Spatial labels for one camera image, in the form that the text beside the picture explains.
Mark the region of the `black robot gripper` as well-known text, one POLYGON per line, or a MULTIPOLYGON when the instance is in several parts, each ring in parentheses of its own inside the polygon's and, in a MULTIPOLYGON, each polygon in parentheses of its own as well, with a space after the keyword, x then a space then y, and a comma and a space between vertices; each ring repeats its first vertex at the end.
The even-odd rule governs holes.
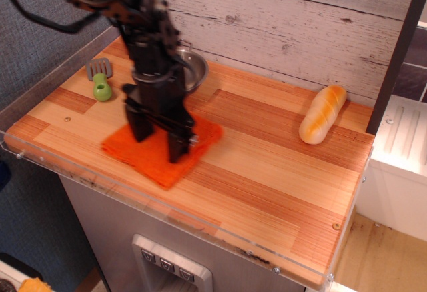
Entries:
POLYGON ((127 120, 136 141, 147 139, 154 132, 154 125, 168 131, 170 163, 177 163, 199 141, 193 132, 195 122, 183 105, 187 96, 184 65, 174 63, 163 74, 142 73, 134 66, 134 83, 122 87, 127 95, 127 120))

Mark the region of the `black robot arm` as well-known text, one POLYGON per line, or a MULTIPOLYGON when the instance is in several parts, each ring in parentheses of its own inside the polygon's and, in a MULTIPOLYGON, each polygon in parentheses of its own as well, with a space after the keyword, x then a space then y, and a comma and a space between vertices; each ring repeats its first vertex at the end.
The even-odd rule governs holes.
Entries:
POLYGON ((107 17, 121 33, 133 61, 133 83, 122 87, 127 120, 137 141, 167 131, 169 160, 189 153, 194 120, 184 107, 185 74, 191 66, 177 54, 179 31, 166 0, 66 0, 107 17))

